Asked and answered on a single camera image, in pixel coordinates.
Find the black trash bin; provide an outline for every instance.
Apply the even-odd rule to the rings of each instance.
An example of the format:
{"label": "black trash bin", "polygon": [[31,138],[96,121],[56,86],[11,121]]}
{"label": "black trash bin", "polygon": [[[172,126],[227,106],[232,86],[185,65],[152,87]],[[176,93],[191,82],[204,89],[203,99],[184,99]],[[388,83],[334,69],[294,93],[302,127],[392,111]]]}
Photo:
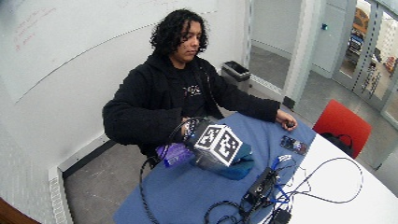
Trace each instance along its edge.
{"label": "black trash bin", "polygon": [[249,70],[237,62],[231,61],[223,64],[221,75],[229,83],[237,86],[240,90],[249,90],[251,73]]}

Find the hand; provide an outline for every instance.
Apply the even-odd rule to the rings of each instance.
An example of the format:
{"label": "hand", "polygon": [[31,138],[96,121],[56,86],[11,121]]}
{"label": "hand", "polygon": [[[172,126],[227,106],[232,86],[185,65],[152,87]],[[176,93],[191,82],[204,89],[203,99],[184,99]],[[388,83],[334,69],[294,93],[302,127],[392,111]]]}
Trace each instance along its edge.
{"label": "hand", "polygon": [[282,128],[288,131],[292,131],[297,128],[297,125],[298,125],[297,120],[294,119],[294,117],[290,114],[288,114],[281,109],[277,110],[276,121],[282,124]]}

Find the blue tablecloth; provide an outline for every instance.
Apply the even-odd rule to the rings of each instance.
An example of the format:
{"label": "blue tablecloth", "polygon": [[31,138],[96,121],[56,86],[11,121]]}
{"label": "blue tablecloth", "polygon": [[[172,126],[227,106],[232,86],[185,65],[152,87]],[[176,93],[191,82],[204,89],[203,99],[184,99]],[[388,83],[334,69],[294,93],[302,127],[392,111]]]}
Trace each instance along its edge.
{"label": "blue tablecloth", "polygon": [[[277,156],[293,155],[297,165],[304,159],[304,156],[280,146],[282,136],[288,135],[309,146],[316,136],[316,132],[300,120],[298,127],[292,132],[285,131],[280,123],[252,119],[239,113],[219,123],[227,124],[240,140],[252,146],[256,166],[245,178],[231,180],[201,170],[189,162],[171,168],[165,168],[160,163],[143,181],[148,206],[160,223],[203,223],[207,211],[215,203],[221,201],[240,203],[259,175],[272,166]],[[293,161],[282,163],[280,166],[288,166]],[[296,167],[280,172],[282,183],[292,178],[294,171]],[[260,210],[252,221],[257,223],[269,213],[271,209]],[[211,223],[232,214],[237,214],[235,207],[227,205],[217,207],[211,214]],[[140,187],[136,187],[127,197],[113,219],[119,224],[151,223],[143,207]]]}

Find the logo on shirt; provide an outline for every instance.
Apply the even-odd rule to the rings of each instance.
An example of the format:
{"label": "logo on shirt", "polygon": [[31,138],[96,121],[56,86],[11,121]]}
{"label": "logo on shirt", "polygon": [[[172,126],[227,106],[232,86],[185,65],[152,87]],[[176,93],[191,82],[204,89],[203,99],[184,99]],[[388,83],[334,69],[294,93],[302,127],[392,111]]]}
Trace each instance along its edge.
{"label": "logo on shirt", "polygon": [[185,97],[201,95],[199,85],[191,86],[191,87],[184,87],[184,90],[185,90]]}

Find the table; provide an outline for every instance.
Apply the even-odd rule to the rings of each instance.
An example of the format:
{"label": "table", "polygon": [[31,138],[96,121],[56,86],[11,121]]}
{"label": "table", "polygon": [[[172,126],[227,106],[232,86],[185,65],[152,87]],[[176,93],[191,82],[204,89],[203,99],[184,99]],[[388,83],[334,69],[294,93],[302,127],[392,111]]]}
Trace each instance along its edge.
{"label": "table", "polygon": [[[300,166],[308,169],[309,174],[309,171],[313,171],[324,161],[333,158],[349,159],[346,154],[321,135],[317,135],[310,153]],[[396,195],[361,164],[353,162],[360,166],[364,178],[353,163],[348,160],[337,160],[317,170],[310,183],[312,194],[336,201],[346,201],[352,198],[362,183],[361,192],[354,200],[349,203],[328,203],[297,195],[289,223],[398,223]],[[302,173],[304,171],[297,169],[296,183],[301,182]]]}
{"label": "table", "polygon": [[[296,165],[308,169],[304,172],[301,168],[297,171],[290,168],[280,173],[282,182],[293,180],[293,185],[285,187],[285,191],[292,190],[302,182],[305,174],[308,175],[324,161],[336,157],[348,158],[338,148],[317,135],[301,121],[298,121],[297,129],[292,132],[285,131],[279,123],[264,122],[239,113],[223,119],[220,123],[231,126],[237,137],[252,146],[256,167],[244,179],[236,181],[201,170],[199,167],[192,166],[189,162],[172,168],[159,165],[144,179],[143,185],[148,206],[160,223],[203,223],[205,213],[215,203],[225,200],[240,203],[241,197],[255,183],[257,176],[267,167],[272,166],[275,158],[280,155],[290,154],[296,160]],[[280,139],[284,135],[310,146],[306,157],[294,154],[280,146]],[[376,219],[380,221],[384,218],[389,221],[376,223],[397,222],[392,212],[398,205],[396,196],[365,169],[362,169],[362,173],[364,188],[358,197],[350,203],[326,203],[309,196],[296,195],[290,223],[312,223],[312,221],[325,223],[330,220],[333,220],[330,223],[346,223],[346,220],[354,220],[356,223],[374,223],[368,222],[374,220],[368,218],[368,216],[374,216],[374,213],[368,212],[364,215],[362,210],[358,210],[357,207],[365,207],[373,212],[377,211]],[[362,183],[358,182],[358,180],[362,180],[358,176],[361,176],[358,169],[350,161],[337,160],[329,162],[318,169],[310,179],[312,194],[337,201],[348,199],[358,190],[358,183]],[[308,185],[302,185],[298,190],[306,190],[306,188]],[[378,209],[376,204],[365,204],[364,200],[368,201],[369,198],[380,204],[388,202],[386,206]],[[264,220],[271,214],[271,209],[263,209],[256,213],[252,217],[253,223]],[[219,207],[212,211],[211,223],[217,222],[223,216],[236,213],[235,207]],[[151,223],[143,208],[140,188],[136,188],[127,197],[113,219],[119,224]]]}

